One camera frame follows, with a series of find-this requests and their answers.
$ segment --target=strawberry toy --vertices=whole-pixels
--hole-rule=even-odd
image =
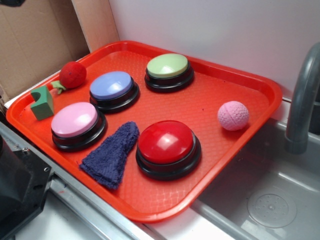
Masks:
[[[60,80],[51,82],[58,94],[68,89],[74,89],[83,84],[87,77],[87,69],[81,63],[70,61],[60,71]]]

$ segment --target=navy towel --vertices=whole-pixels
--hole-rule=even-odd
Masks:
[[[99,184],[109,189],[117,189],[122,182],[128,153],[139,137],[135,122],[123,124],[102,144],[82,160],[80,168]]]

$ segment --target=plastic tray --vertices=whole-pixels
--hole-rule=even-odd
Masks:
[[[102,74],[124,71],[137,82],[140,87],[137,103],[125,111],[106,114],[108,129],[105,136],[88,149],[74,153],[59,151],[52,141],[53,117],[36,120],[30,109],[34,103],[30,92],[11,105],[7,120],[67,172],[132,221],[152,223],[173,217],[190,206],[268,120],[281,103],[282,93],[270,79],[188,56],[195,72],[193,83],[178,92],[152,92],[144,82],[147,63],[165,53],[169,51],[139,42],[115,42],[79,61],[87,68],[86,82],[82,86],[58,95],[50,82],[58,80],[59,74],[41,84],[49,88],[57,113],[72,103],[89,102],[90,84]],[[220,126],[217,112],[228,101],[242,102],[248,108],[250,119],[245,129],[232,132]],[[136,163],[136,146],[127,158],[123,181],[117,190],[103,187],[80,170],[82,159],[122,124],[135,121],[142,132],[163,120],[185,123],[200,140],[202,159],[189,175],[173,181],[146,177]]]

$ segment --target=sink drain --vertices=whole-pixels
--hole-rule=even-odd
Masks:
[[[266,188],[255,192],[248,200],[250,216],[260,225],[268,228],[282,228],[296,217],[295,202],[277,188]]]

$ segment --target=tray rim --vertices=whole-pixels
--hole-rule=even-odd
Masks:
[[[122,41],[116,41],[116,42],[109,43],[105,46],[102,46],[101,48],[81,58],[77,62],[82,63],[83,65],[85,65],[85,67],[88,67],[90,65],[89,62],[93,61],[93,59],[100,59],[101,57],[106,56],[107,55],[106,53],[110,54],[118,51],[130,51],[130,52],[136,53],[137,50],[143,51],[143,49],[148,50],[148,57],[150,58],[156,57],[159,54],[174,53],[173,51],[169,51],[169,50],[162,49],[155,46],[150,46],[144,43],[131,41],[131,40],[122,40]],[[106,201],[106,202],[112,205],[116,210],[118,210],[120,213],[125,215],[127,218],[136,222],[155,223],[155,222],[172,218],[178,215],[179,213],[181,213],[182,211],[186,210],[192,204],[192,202],[201,194],[201,192],[210,184],[210,182],[231,161],[231,159],[237,154],[237,152],[250,140],[251,137],[253,137],[253,135],[262,127],[262,125],[271,117],[272,113],[279,107],[279,105],[282,102],[282,91],[279,85],[269,78],[259,76],[253,73],[249,73],[246,71],[238,70],[232,67],[223,66],[217,63],[206,61],[206,60],[198,59],[195,57],[190,57],[185,54],[184,56],[186,56],[187,59],[190,61],[195,72],[201,72],[197,70],[205,66],[205,70],[207,72],[202,72],[202,73],[207,74],[209,76],[212,76],[211,74],[215,71],[216,72],[218,71],[220,74],[221,73],[223,74],[222,76],[219,76],[219,78],[221,79],[226,79],[230,75],[237,75],[238,78],[236,81],[226,79],[226,81],[232,82],[234,84],[238,84],[242,86],[243,84],[245,84],[245,82],[242,82],[241,84],[239,84],[240,77],[251,78],[256,80],[259,83],[263,83],[262,84],[264,86],[263,88],[261,88],[261,85],[256,86],[256,88],[254,87],[252,88],[252,86],[250,86],[250,88],[263,93],[269,100],[269,106],[260,115],[260,117],[255,122],[253,122],[252,125],[240,136],[240,138],[236,140],[236,142],[222,156],[222,158],[215,165],[212,166],[212,168],[208,171],[206,175],[203,176],[203,178],[197,183],[197,185],[193,189],[191,189],[191,191],[188,194],[185,195],[182,201],[180,201],[177,205],[171,207],[170,209],[160,211],[160,212],[155,212],[155,213],[138,212],[133,208],[130,209],[130,205],[128,203],[126,204],[126,206],[117,204],[119,199],[115,197],[111,192],[109,192],[109,201]],[[49,88],[49,90],[51,90],[52,86],[50,82],[57,80],[57,78],[59,78],[59,71],[54,75],[52,75],[51,77],[49,77],[44,82],[42,82],[41,84],[34,86],[34,88],[46,85]],[[36,134],[33,134],[25,125],[23,125],[23,123],[18,121],[15,117],[17,113],[20,114],[21,111],[25,108],[25,105],[23,106],[19,105],[19,103],[23,101],[33,102],[33,98],[30,95],[30,91],[25,92],[23,95],[21,95],[11,104],[11,106],[8,108],[6,112],[6,119],[10,124],[12,124],[18,131],[20,131],[23,135],[25,135],[29,140],[35,143],[38,143],[39,141],[42,141],[42,140]],[[43,145],[42,147],[38,146],[38,148],[40,148],[45,153],[49,153],[49,156],[52,158],[53,161],[55,161],[54,160],[55,158],[60,158],[60,154],[56,151],[52,151],[52,149],[47,145]],[[67,161],[65,162],[65,166],[63,166],[63,168],[66,168],[65,170],[67,171],[67,169],[74,168],[74,165]],[[69,171],[67,172],[72,176],[74,176],[78,181],[82,182],[79,179],[80,176],[78,172],[76,173],[74,172],[71,173]],[[94,186],[94,189],[91,189],[91,191],[97,194],[96,191],[98,191],[100,187],[101,186],[97,184]]]

